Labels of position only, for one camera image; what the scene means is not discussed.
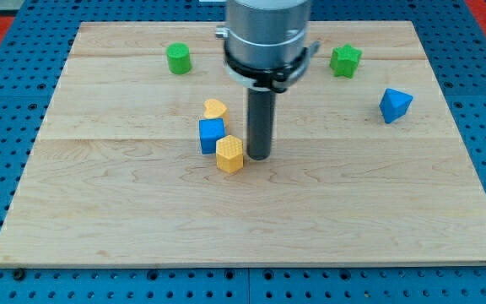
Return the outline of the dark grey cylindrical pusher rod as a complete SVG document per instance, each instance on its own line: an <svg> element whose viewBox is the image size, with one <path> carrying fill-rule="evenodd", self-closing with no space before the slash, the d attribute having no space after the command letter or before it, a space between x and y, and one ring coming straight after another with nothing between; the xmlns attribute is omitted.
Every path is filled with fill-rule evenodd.
<svg viewBox="0 0 486 304"><path fill-rule="evenodd" d="M253 160L265 160L271 153L276 94L247 91L246 152Z"/></svg>

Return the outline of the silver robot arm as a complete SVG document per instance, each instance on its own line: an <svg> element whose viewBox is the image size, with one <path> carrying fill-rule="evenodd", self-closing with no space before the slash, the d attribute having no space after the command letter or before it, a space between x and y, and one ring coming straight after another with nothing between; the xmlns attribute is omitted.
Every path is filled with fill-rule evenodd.
<svg viewBox="0 0 486 304"><path fill-rule="evenodd" d="M311 0L228 0L224 41L228 75L247 89L246 153L269 157L276 97L303 77L320 43L305 45Z"/></svg>

